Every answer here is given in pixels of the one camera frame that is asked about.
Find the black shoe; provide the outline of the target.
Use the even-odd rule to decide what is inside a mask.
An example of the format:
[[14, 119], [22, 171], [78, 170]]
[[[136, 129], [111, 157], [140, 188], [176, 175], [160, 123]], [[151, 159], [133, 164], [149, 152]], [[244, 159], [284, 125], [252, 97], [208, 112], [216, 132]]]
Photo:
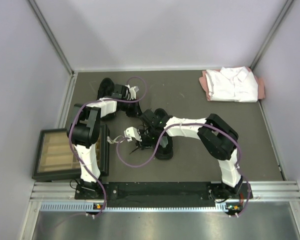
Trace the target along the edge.
[[114, 91], [115, 84], [112, 79], [106, 77], [102, 80], [99, 85], [99, 89], [97, 92], [97, 100], [105, 97], [111, 97]]
[[[154, 111], [154, 114], [160, 118], [167, 116], [168, 114], [164, 109], [158, 108]], [[172, 138], [164, 134], [160, 140], [158, 149], [155, 153], [155, 158], [162, 161], [170, 160], [173, 157], [173, 141]]]

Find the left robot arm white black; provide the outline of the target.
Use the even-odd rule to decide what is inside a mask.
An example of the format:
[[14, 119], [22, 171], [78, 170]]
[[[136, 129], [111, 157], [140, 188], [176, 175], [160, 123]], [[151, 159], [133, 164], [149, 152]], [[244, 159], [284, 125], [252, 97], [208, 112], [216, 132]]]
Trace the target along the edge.
[[96, 153], [101, 119], [117, 111], [126, 112], [129, 117], [139, 116], [141, 111], [138, 91], [137, 86], [128, 84], [101, 87], [97, 100], [74, 106], [73, 120], [67, 129], [67, 136], [70, 149], [80, 163], [79, 190], [86, 190], [92, 198], [98, 198], [103, 194]]

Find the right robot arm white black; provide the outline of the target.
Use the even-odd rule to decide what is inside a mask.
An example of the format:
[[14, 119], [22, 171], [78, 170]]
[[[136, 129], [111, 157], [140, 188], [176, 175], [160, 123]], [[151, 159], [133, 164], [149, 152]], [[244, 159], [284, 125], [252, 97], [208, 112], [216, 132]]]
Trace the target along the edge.
[[218, 160], [223, 192], [234, 198], [242, 190], [243, 177], [238, 171], [238, 134], [217, 114], [207, 118], [188, 119], [168, 115], [163, 109], [145, 111], [141, 116], [142, 127], [125, 131], [130, 140], [136, 139], [139, 149], [153, 148], [155, 158], [170, 160], [173, 157], [173, 137], [200, 140], [207, 152]]

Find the white ribbon loop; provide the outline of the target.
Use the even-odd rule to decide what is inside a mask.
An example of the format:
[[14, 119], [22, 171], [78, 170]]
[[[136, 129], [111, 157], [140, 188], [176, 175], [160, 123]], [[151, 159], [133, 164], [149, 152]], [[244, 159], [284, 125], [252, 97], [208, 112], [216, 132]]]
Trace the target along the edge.
[[119, 135], [114, 139], [112, 139], [110, 136], [107, 137], [107, 142], [111, 145], [121, 143], [123, 141], [125, 141], [125, 137], [122, 135]]

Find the black framed compartment box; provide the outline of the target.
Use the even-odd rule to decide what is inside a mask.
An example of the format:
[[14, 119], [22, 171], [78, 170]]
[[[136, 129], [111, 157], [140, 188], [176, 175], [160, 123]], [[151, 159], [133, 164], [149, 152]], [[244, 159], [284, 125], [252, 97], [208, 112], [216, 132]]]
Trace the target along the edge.
[[[102, 124], [96, 145], [97, 164], [101, 176], [109, 175], [110, 130]], [[80, 178], [80, 163], [70, 150], [65, 128], [46, 129], [40, 132], [32, 179], [51, 182]]]

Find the black base plate strip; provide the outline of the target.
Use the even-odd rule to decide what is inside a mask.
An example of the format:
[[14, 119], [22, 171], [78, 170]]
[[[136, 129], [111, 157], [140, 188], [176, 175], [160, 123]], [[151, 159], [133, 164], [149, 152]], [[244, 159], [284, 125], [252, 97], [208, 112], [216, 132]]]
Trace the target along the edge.
[[216, 182], [109, 182], [103, 184], [110, 208], [211, 207], [215, 200], [252, 198], [248, 184], [231, 190]]

